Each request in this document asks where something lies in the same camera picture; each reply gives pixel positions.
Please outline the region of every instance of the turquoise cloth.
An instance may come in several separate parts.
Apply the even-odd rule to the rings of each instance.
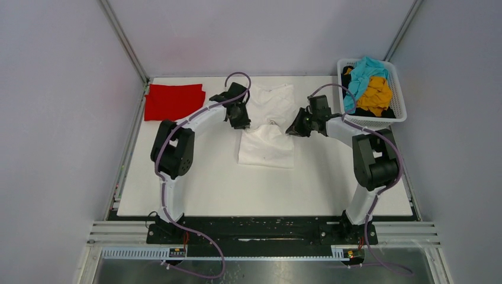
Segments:
[[[362,97],[366,89],[368,88],[369,78],[373,76],[384,77],[386,80],[389,79],[389,71],[384,67],[384,65],[375,59],[365,56],[360,61],[354,64],[354,69],[350,72],[350,77],[352,78],[349,83],[349,91],[354,94],[356,101]],[[348,112],[354,108],[354,100],[347,93],[345,98],[343,98],[343,105],[345,111]]]

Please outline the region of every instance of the gray wall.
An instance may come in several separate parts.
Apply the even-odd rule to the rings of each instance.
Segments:
[[[501,11],[425,1],[392,59],[408,111],[393,129],[455,283],[502,278]]]
[[[383,59],[413,0],[110,0],[150,76],[329,75]]]
[[[0,283],[70,283],[141,83],[97,1],[1,1],[0,66]]]

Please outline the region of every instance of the folded red cloth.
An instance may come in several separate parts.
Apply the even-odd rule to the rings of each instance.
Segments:
[[[144,106],[144,120],[179,120],[200,109],[204,101],[202,84],[150,85]]]

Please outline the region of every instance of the laundry basket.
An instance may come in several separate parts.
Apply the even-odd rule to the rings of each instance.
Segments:
[[[345,66],[354,66],[356,62],[360,61],[360,59],[340,59],[338,60],[337,68],[338,68],[338,84],[342,84],[342,70]],[[381,117],[360,117],[356,115],[348,115],[346,119],[359,124],[361,126],[372,127],[372,128],[385,128],[391,125],[394,122],[403,122],[406,120],[406,107],[404,106],[403,93],[401,91],[401,86],[399,85],[399,79],[397,78],[397,72],[395,67],[390,62],[381,61],[385,68],[389,71],[389,88],[392,90],[392,100],[390,103],[390,107],[394,111],[395,118],[381,118]],[[343,96],[342,91],[340,90],[340,109],[343,110]]]

